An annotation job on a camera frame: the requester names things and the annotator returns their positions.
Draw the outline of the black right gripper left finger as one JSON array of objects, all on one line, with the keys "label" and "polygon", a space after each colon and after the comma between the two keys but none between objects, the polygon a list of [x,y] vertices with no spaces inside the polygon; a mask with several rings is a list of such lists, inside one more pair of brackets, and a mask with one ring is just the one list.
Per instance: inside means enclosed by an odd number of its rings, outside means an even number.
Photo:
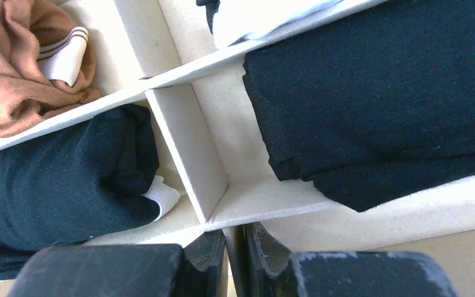
[{"label": "black right gripper left finger", "polygon": [[222,231],[178,244],[59,246],[36,253],[9,296],[226,296]]}]

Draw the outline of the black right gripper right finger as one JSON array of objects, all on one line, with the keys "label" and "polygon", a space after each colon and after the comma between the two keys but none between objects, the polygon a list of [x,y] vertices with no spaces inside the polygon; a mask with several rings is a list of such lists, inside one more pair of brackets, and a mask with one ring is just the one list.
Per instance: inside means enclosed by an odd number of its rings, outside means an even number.
[{"label": "black right gripper right finger", "polygon": [[261,223],[244,227],[246,296],[456,296],[441,266],[409,251],[293,252]]}]

